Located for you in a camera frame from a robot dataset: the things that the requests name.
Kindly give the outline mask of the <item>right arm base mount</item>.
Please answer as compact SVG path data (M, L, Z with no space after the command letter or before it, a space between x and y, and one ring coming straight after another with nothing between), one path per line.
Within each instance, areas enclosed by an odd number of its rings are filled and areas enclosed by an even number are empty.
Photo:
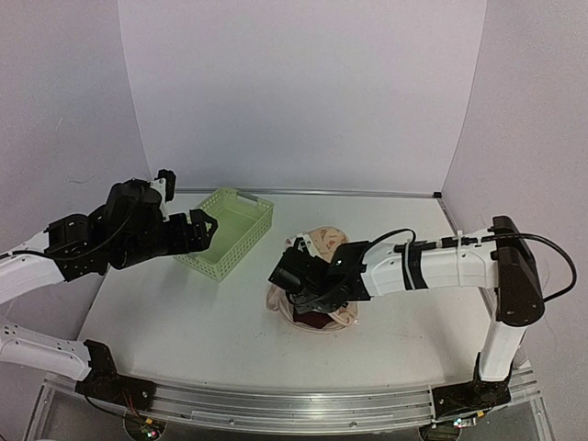
M455 420L508 404L511 401L510 379L511 373L508 373L502 381L484 381L476 372L468 382L433 388L434 421Z

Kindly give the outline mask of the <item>dark red bra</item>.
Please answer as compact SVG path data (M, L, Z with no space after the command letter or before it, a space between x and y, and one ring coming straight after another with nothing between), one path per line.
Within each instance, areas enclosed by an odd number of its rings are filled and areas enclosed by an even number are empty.
M305 313L298 313L294 311L293 322L308 326L311 329L321 330L331 323L334 323L334 320L329 314L323 314L316 311L308 311Z

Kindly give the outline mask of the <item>green plastic basket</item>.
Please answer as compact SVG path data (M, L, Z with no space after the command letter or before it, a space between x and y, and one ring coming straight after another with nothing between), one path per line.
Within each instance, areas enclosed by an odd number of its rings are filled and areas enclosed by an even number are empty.
M221 282L244 259L273 222L274 203L234 188L218 188L199 205L218 223L208 250L175 259Z

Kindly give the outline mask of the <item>aluminium front rail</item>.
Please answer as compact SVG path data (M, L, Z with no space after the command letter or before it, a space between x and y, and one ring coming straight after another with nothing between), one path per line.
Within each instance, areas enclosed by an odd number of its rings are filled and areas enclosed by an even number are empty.
M441 423L434 421L433 387L263 390L230 389L156 381L149 411L138 411L165 422L178 421L241 432L302 435L378 433L427 424L468 427L521 406L537 430L550 425L535 373L525 363L513 370L511 401L486 412Z

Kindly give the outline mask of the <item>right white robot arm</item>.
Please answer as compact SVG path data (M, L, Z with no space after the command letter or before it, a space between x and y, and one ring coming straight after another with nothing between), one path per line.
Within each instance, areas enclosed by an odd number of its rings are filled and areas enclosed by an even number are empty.
M567 287L544 296L531 242L546 245L566 262ZM287 239L268 281L267 308L318 331L350 326L361 301L431 288L493 289L493 319L477 356L476 377L462 389L468 405L481 407L509 376L526 329L542 318L547 302L575 287L578 272L559 245L520 232L509 217L497 216L488 229L434 241L420 241L408 228L361 242L349 241L333 227L299 233Z

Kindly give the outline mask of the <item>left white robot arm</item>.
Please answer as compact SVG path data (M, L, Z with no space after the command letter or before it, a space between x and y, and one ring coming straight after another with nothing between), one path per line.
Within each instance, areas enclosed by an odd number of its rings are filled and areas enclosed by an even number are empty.
M122 270L162 256L203 252L218 230L202 209L171 214L175 195L169 174L154 181L131 179L114 185L104 205L91 214L54 221L1 256L1 301L90 274ZM123 381L101 360L101 344L66 341L1 321L1 359L56 373L88 387L103 401L123 393Z

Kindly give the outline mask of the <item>floral mesh laundry bag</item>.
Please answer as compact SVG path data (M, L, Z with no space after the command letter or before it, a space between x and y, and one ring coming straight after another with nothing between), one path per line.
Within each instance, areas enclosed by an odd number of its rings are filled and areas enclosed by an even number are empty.
M308 333L334 334L356 325L359 308L355 300L334 306L322 297L336 285L327 272L337 248L348 242L348 235L334 226L287 238L270 274L266 308Z

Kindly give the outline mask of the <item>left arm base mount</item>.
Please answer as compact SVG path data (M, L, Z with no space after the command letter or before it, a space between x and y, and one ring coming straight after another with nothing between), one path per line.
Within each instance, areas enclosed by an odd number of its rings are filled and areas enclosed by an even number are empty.
M89 373L75 384L75 392L91 399L149 411L156 391L154 382L119 374L107 345L86 339Z

